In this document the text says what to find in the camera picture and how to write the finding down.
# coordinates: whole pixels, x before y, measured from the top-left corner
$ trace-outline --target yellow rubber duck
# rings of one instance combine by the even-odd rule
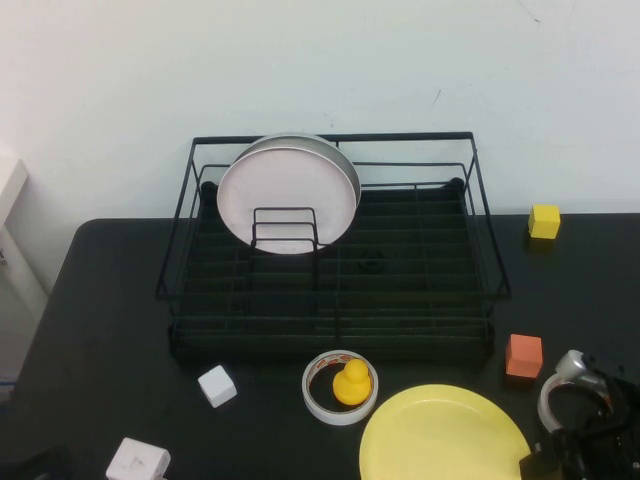
[[[358,405],[371,393],[371,377],[367,364],[359,358],[352,358],[344,370],[333,377],[333,394],[345,405]]]

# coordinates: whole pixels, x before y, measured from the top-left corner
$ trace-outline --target plate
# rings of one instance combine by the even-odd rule
[[[285,134],[258,140],[240,155],[220,182],[217,203],[226,226],[247,245],[255,222],[256,248],[300,254],[314,250],[314,225],[318,248],[344,234],[359,189],[340,150],[315,137]]]
[[[516,424],[486,398],[424,385],[387,400],[360,444],[363,480],[520,480],[529,455]]]

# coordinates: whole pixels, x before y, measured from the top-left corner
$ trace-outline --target white cube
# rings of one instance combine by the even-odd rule
[[[109,480],[156,480],[167,471],[171,456],[164,448],[125,438],[107,469]]]
[[[198,383],[213,408],[219,407],[238,394],[233,380],[220,365],[201,376]]]

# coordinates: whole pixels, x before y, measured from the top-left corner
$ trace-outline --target dish rack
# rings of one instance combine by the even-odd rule
[[[301,255],[256,249],[257,212],[251,245],[218,213],[219,179],[260,136],[193,140],[156,288],[171,312],[172,353],[308,358],[345,348],[371,357],[486,359],[494,302],[511,289],[473,134],[320,136],[352,151],[361,181],[398,181],[363,181],[347,232],[322,248],[312,222],[313,251]],[[415,148],[405,161],[407,145]],[[464,158],[450,161],[458,152]],[[432,161],[414,161],[425,157]]]

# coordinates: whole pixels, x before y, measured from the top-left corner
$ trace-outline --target tape roll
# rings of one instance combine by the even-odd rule
[[[328,367],[329,365],[347,363],[353,358],[359,358],[367,364],[369,377],[371,378],[371,393],[369,394],[369,397],[359,407],[348,412],[332,412],[331,410],[322,408],[315,402],[313,397],[311,397],[310,386],[313,377],[315,377],[320,370]],[[376,399],[378,398],[378,374],[366,358],[355,352],[350,352],[348,350],[332,350],[330,352],[322,353],[314,358],[304,370],[304,374],[302,375],[302,397],[304,398],[304,403],[311,414],[321,422],[336,426],[352,425],[365,418],[373,410],[373,407],[376,404]]]
[[[549,395],[556,388],[564,387],[567,385],[573,385],[581,389],[593,391],[596,394],[600,395],[600,397],[607,405],[610,404],[609,397],[604,391],[598,390],[596,388],[589,388],[585,386],[584,383],[575,383],[570,380],[565,380],[560,374],[554,373],[547,379],[546,382],[544,382],[542,390],[540,390],[540,396],[538,397],[538,416],[540,417],[542,425],[549,433],[553,433],[556,430],[564,428],[551,411],[551,406],[549,405]]]

